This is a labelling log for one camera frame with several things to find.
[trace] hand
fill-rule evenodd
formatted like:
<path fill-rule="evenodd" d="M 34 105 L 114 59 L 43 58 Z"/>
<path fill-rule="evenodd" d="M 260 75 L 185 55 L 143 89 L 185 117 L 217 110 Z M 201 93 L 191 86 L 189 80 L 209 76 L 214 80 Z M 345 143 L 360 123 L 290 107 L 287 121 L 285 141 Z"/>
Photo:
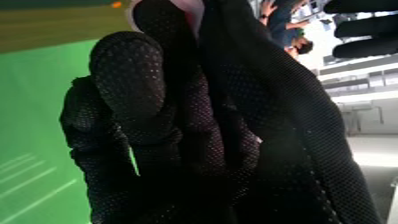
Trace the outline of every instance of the hand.
<path fill-rule="evenodd" d="M 269 41 L 248 0 L 203 3 L 200 42 L 171 2 L 139 3 L 146 34 L 98 42 L 66 96 L 93 223 L 377 224 L 317 77 Z"/>
<path fill-rule="evenodd" d="M 276 4 L 276 1 L 272 1 L 272 0 L 264 1 L 262 12 L 264 12 L 264 15 L 267 15 L 267 17 L 271 16 L 274 11 L 278 10 L 278 6 L 274 4 Z"/>
<path fill-rule="evenodd" d="M 304 28 L 310 25 L 310 20 L 304 20 L 303 22 L 296 23 L 296 28 Z"/>

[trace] person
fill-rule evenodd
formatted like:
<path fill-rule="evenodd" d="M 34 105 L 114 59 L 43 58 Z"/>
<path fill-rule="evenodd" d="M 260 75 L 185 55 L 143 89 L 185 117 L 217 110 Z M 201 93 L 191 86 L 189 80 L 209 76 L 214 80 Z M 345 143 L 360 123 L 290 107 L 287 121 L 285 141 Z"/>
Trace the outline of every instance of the person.
<path fill-rule="evenodd" d="M 198 34 L 177 1 L 134 2 L 141 32 L 100 40 L 66 94 L 93 224 L 379 224 L 312 71 L 246 0 L 203 1 Z"/>
<path fill-rule="evenodd" d="M 294 57 L 299 54 L 308 54 L 315 46 L 313 41 L 304 36 L 304 27 L 310 21 L 292 23 L 292 13 L 296 13 L 306 4 L 308 0 L 280 0 L 276 3 L 265 1 L 262 5 L 264 14 L 260 20 L 267 20 L 267 24 L 264 24 L 269 26 L 274 42 Z"/>

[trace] green surface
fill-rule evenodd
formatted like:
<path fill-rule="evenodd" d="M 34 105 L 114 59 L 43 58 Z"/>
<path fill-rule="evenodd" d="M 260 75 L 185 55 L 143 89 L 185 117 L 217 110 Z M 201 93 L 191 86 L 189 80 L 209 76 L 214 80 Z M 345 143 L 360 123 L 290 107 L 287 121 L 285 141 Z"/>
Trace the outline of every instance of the green surface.
<path fill-rule="evenodd" d="M 89 74 L 93 44 L 0 55 L 0 224 L 89 223 L 59 114 L 72 80 Z"/>

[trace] fluorescent light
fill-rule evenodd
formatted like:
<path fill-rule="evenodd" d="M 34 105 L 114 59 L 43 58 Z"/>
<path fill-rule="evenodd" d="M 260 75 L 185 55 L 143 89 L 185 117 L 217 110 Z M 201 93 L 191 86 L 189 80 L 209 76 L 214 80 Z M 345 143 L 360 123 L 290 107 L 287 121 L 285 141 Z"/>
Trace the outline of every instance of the fluorescent light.
<path fill-rule="evenodd" d="M 398 155 L 354 153 L 354 160 L 361 166 L 398 167 Z"/>
<path fill-rule="evenodd" d="M 351 96 L 338 96 L 338 97 L 333 97 L 333 101 L 336 103 L 352 103 L 352 102 L 384 100 L 384 99 L 395 99 L 395 98 L 398 98 L 398 91 L 368 93 L 368 94 L 360 94 Z"/>
<path fill-rule="evenodd" d="M 367 75 L 372 72 L 381 72 L 381 71 L 386 71 L 386 70 L 395 69 L 395 68 L 398 68 L 398 63 L 381 65 L 381 66 L 376 66 L 376 67 L 370 67 L 370 68 L 349 70 L 345 72 L 333 73 L 331 75 L 320 75 L 319 79 L 320 79 L 320 81 L 326 81 L 329 79 L 338 79 L 338 78 L 344 78 L 344 77 L 349 77 L 349 76 Z"/>

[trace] glove finger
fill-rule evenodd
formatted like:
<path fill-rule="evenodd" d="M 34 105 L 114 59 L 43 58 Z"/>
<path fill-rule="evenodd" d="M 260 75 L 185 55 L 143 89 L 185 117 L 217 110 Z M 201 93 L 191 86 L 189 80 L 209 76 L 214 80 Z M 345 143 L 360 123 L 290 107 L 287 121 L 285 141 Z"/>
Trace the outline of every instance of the glove finger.
<path fill-rule="evenodd" d="M 178 126 L 184 131 L 184 164 L 201 175 L 221 176 L 226 171 L 225 145 L 185 12 L 171 1 L 162 0 L 143 1 L 132 12 L 137 27 L 164 49 L 166 83 L 178 103 Z"/>
<path fill-rule="evenodd" d="M 335 48 L 336 58 L 363 58 L 398 53 L 398 35 L 351 42 Z"/>
<path fill-rule="evenodd" d="M 137 195 L 141 184 L 127 137 L 113 121 L 113 111 L 89 77 L 73 81 L 61 124 L 73 148 L 72 157 L 86 175 L 93 223 L 104 223 L 105 219 L 123 215 L 127 207 L 132 208 L 132 200 L 141 201 L 143 198 Z"/>
<path fill-rule="evenodd" d="M 335 36 L 361 37 L 398 33 L 398 15 L 344 22 L 335 31 Z"/>
<path fill-rule="evenodd" d="M 102 39 L 91 54 L 91 74 L 143 175 L 159 175 L 180 166 L 182 133 L 162 65 L 161 46 L 143 33 L 120 32 Z"/>
<path fill-rule="evenodd" d="M 333 0 L 326 5 L 326 13 L 381 12 L 398 10 L 395 0 Z"/>

